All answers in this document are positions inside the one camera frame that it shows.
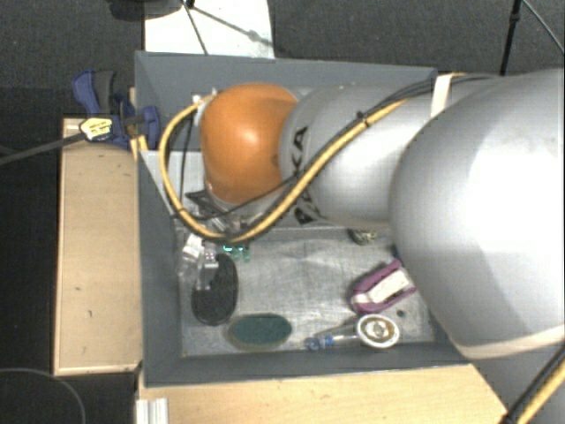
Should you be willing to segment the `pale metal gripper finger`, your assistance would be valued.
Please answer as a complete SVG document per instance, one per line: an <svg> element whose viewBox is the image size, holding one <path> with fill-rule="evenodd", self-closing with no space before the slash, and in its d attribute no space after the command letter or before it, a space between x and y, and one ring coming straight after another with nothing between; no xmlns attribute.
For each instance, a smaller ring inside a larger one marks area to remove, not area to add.
<svg viewBox="0 0 565 424"><path fill-rule="evenodd" d="M204 250L197 260L197 273L194 288L197 291L210 289L210 284L219 268L216 252Z"/></svg>
<svg viewBox="0 0 565 424"><path fill-rule="evenodd" d="M198 275L204 263L203 239L190 234L184 241L177 255L177 276Z"/></svg>

